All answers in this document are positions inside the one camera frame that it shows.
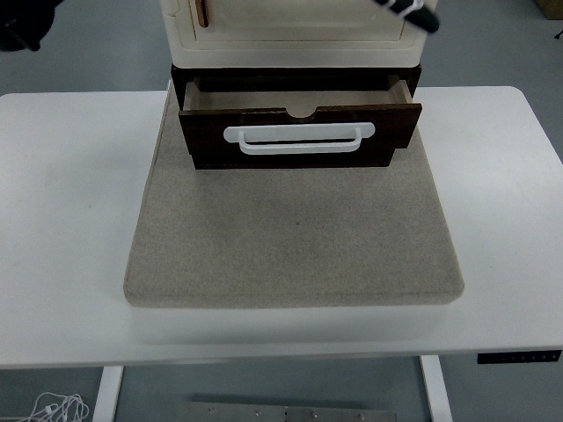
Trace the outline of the white and black hand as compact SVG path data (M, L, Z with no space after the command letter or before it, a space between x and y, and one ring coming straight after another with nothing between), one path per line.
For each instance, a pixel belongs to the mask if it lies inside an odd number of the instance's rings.
M436 33L440 20L423 0L375 0L375 3L426 33Z

